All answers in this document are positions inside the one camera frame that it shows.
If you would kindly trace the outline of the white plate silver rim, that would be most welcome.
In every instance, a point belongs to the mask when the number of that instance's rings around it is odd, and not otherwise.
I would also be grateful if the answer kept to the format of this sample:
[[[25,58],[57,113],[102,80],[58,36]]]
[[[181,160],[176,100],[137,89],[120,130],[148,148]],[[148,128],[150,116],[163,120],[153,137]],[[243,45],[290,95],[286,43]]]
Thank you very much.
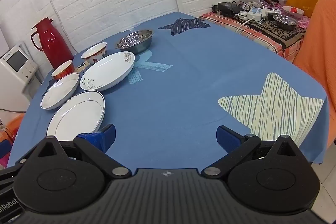
[[[47,136],[59,141],[73,140],[81,133],[99,129],[105,115],[105,98],[97,91],[79,93],[66,101],[53,115]]]

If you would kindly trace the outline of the white plate blue rim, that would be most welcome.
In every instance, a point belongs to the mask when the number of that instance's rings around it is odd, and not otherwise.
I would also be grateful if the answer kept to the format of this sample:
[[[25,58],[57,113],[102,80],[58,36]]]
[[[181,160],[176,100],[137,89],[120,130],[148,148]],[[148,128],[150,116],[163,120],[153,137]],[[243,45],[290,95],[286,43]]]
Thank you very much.
[[[52,110],[60,107],[72,97],[79,84],[79,74],[70,73],[56,81],[46,91],[41,100],[43,110]]]

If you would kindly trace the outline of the large white floral plate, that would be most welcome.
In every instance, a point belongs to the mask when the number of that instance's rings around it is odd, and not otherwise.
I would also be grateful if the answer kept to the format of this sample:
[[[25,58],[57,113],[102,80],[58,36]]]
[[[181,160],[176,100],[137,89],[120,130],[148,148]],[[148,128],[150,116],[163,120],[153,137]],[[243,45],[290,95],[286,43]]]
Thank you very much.
[[[92,65],[82,76],[80,87],[85,91],[104,91],[120,83],[133,69],[135,55],[118,52]]]

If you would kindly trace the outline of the red bowl white inside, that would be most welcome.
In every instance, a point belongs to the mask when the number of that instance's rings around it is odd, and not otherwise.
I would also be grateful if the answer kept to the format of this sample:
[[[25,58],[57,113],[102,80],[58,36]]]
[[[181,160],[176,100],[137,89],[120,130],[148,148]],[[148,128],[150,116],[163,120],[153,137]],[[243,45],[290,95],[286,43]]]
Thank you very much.
[[[64,76],[73,73],[75,71],[75,67],[73,64],[73,60],[68,60],[64,62],[62,65],[57,67],[53,73],[51,74],[51,77],[53,77],[56,80],[59,80],[63,78]]]

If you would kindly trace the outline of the white bowl red pattern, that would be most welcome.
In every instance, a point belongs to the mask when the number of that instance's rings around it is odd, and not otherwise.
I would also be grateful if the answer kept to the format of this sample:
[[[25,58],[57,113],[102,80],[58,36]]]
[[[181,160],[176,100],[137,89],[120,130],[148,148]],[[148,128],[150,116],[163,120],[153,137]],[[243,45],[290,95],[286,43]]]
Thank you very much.
[[[98,43],[86,50],[81,58],[89,64],[95,64],[106,56],[107,42]]]

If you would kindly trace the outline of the stainless steel bowl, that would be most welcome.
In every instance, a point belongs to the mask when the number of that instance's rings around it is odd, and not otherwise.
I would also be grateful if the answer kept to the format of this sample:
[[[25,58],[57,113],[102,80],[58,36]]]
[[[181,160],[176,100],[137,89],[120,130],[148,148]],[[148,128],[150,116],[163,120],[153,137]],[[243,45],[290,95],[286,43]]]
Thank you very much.
[[[135,31],[117,42],[115,48],[120,51],[132,52],[136,55],[146,51],[151,46],[152,36],[152,30]]]

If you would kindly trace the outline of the blue patterned tablecloth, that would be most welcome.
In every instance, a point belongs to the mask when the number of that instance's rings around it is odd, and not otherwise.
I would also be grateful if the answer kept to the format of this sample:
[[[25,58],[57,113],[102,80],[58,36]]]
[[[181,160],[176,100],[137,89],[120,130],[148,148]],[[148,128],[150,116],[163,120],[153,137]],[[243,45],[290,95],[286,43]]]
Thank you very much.
[[[323,87],[270,50],[211,23],[191,28],[173,12],[144,22],[150,48],[130,74],[102,91],[102,125],[116,127],[108,155],[131,170],[203,169],[226,152],[226,126],[264,140],[289,135],[308,162],[327,149],[329,105]]]

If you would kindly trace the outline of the orange plastic basin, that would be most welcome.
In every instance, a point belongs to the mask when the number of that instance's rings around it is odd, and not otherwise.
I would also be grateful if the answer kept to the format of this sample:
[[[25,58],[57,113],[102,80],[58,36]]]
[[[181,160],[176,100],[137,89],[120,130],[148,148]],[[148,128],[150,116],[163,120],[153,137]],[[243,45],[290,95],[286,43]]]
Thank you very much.
[[[8,140],[13,144],[24,116],[25,114],[21,113],[8,123],[1,121],[0,141]]]

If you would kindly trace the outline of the white countertop appliance with screen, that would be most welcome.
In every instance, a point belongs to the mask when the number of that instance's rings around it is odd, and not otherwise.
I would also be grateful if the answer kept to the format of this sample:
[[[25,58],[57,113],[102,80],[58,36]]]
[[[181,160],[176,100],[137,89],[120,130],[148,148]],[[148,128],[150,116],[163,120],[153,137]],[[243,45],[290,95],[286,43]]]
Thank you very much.
[[[19,46],[1,57],[1,109],[25,112],[41,82],[37,64]]]

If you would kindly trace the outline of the plaid cloth side table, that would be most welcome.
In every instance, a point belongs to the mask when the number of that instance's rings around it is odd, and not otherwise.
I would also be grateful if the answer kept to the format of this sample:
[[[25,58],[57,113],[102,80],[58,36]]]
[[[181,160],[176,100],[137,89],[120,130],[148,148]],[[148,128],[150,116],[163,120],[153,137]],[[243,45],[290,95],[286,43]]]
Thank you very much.
[[[205,13],[199,18],[222,26],[233,32],[235,32],[236,29],[242,24],[242,22],[239,22],[236,19],[227,18],[213,12]],[[278,35],[280,35],[281,32],[285,32],[286,35],[290,35],[289,31],[279,28],[276,26],[274,21],[266,20],[265,23],[270,26],[270,31],[262,31],[255,26],[249,26],[246,24],[238,30],[238,34],[252,40],[255,43],[260,44],[261,46],[292,63],[303,44],[305,30],[295,34],[289,38],[288,41],[286,41],[284,38],[280,38]]]

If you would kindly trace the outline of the red thermos jug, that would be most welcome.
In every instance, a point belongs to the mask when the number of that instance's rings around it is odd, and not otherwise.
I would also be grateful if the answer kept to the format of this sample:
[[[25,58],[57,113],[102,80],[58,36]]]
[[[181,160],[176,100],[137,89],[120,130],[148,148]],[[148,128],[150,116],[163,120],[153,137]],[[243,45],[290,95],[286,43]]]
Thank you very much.
[[[34,28],[37,30],[31,35],[31,41],[37,50],[45,54],[54,69],[58,68],[66,61],[74,59],[65,40],[52,25],[52,19],[44,18],[34,25],[33,29]],[[36,34],[39,35],[40,47],[37,46],[33,40],[33,37]]]

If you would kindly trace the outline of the black patterned mat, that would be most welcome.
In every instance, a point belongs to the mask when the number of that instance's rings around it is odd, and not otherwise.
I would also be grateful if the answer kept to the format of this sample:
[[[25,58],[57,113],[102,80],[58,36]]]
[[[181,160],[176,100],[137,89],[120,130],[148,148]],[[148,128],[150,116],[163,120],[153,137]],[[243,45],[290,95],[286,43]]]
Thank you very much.
[[[247,24],[250,28],[261,32],[280,44],[283,50],[303,39],[306,33],[306,29],[301,27],[296,27],[294,30],[284,30],[274,20],[264,20],[261,23],[251,21]]]

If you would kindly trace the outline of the orange fabric chair cover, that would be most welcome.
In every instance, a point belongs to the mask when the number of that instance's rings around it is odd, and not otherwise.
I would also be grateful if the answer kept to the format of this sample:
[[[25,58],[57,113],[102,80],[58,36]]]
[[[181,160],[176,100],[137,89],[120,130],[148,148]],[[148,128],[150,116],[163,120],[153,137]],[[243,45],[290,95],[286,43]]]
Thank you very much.
[[[327,146],[335,140],[335,0],[319,0],[293,63],[325,89],[329,103]]]

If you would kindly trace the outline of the white power strip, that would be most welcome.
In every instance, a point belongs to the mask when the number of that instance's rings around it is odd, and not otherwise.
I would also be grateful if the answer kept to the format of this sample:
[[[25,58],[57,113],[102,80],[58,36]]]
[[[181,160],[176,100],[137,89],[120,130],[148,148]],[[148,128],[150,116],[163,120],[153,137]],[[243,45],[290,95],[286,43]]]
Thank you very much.
[[[265,9],[258,7],[252,7],[247,14],[247,19],[255,22],[261,22],[265,17]]]

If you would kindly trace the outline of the small steel bowl on side table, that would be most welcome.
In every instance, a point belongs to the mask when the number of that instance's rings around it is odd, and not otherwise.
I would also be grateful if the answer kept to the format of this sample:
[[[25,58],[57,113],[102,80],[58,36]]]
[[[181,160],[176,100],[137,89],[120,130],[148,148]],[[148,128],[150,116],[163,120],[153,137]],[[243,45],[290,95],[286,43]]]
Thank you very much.
[[[293,31],[297,27],[297,21],[290,16],[276,14],[273,19],[276,25],[283,30]]]

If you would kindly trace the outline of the black device on side table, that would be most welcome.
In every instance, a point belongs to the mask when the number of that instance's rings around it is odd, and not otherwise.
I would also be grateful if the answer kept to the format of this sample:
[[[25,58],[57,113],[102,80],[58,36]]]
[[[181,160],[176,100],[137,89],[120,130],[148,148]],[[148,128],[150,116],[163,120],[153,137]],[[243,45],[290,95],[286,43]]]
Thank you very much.
[[[212,6],[212,12],[228,18],[234,18],[238,13],[232,2],[219,2]]]

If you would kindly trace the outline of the white bowl with red item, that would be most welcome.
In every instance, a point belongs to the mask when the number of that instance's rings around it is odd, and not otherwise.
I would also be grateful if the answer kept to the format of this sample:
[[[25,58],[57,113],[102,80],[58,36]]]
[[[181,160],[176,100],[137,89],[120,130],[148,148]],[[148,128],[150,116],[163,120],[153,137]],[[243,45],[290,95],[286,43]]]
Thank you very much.
[[[295,19],[299,19],[304,15],[303,10],[293,7],[293,6],[283,6],[282,9],[288,16],[291,16],[292,18],[295,18]]]

